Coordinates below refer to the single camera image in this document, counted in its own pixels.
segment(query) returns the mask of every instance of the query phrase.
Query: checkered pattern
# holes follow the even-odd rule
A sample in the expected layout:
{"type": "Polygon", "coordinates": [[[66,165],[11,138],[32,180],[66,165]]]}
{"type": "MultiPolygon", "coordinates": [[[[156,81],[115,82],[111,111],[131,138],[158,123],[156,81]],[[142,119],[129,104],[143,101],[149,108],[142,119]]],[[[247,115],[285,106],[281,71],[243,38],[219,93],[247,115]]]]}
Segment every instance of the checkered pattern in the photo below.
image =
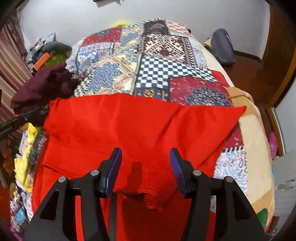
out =
{"type": "Polygon", "coordinates": [[[128,25],[128,26],[138,26],[138,25],[142,25],[142,24],[144,24],[144,23],[148,23],[148,22],[156,21],[156,20],[159,20],[159,19],[158,19],[158,18],[150,19],[150,20],[146,20],[146,21],[143,21],[143,22],[133,23],[133,24],[128,25]]]}
{"type": "Polygon", "coordinates": [[[81,97],[85,95],[87,84],[89,83],[88,77],[81,81],[73,92],[74,97],[81,97]]]}
{"type": "Polygon", "coordinates": [[[143,56],[136,88],[162,88],[168,89],[170,77],[190,75],[205,81],[217,82],[209,68],[193,69],[185,64],[166,58],[143,56]]]}

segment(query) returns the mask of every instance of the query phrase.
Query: black strap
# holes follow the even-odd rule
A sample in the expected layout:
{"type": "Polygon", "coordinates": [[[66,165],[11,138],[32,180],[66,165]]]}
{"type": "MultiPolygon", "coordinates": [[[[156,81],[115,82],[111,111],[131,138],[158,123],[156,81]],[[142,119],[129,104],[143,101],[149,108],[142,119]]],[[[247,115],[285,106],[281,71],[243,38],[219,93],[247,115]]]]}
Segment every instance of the black strap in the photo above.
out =
{"type": "Polygon", "coordinates": [[[117,194],[112,193],[111,201],[110,201],[110,216],[109,216],[110,241],[116,241],[116,202],[117,202],[117,194]]]}

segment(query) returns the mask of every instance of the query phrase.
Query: curtain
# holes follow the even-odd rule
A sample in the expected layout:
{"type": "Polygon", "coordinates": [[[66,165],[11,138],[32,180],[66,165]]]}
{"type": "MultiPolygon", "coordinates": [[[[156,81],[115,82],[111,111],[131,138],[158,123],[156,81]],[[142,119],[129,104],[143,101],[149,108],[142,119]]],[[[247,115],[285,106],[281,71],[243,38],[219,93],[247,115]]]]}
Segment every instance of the curtain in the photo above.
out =
{"type": "Polygon", "coordinates": [[[31,73],[24,63],[27,51],[22,32],[14,14],[0,31],[0,89],[2,90],[0,122],[15,117],[10,102],[17,90],[27,82],[31,73]]]}

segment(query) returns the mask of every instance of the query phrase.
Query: gray bag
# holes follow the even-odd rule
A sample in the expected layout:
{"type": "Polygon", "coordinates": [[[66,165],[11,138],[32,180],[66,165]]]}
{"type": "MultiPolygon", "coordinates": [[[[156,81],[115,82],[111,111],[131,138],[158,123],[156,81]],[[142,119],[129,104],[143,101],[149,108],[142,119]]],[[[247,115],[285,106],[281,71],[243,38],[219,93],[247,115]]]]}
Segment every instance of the gray bag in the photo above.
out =
{"type": "Polygon", "coordinates": [[[233,65],[236,62],[233,46],[225,29],[220,28],[213,33],[211,46],[212,55],[221,65],[233,65]]]}

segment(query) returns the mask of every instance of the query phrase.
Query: orange object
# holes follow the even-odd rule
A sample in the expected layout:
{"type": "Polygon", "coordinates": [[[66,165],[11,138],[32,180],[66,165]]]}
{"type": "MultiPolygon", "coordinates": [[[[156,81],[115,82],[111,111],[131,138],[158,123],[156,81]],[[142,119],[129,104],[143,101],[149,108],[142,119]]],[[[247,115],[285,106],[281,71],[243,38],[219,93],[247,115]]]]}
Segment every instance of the orange object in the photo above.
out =
{"type": "Polygon", "coordinates": [[[34,69],[36,69],[36,71],[38,71],[42,65],[44,65],[44,63],[50,58],[50,54],[49,53],[45,53],[41,56],[40,59],[38,59],[38,61],[35,63],[34,65],[34,69]]]}
{"type": "Polygon", "coordinates": [[[12,157],[6,159],[3,163],[3,167],[6,169],[8,173],[12,173],[13,171],[13,159],[12,157]]]}

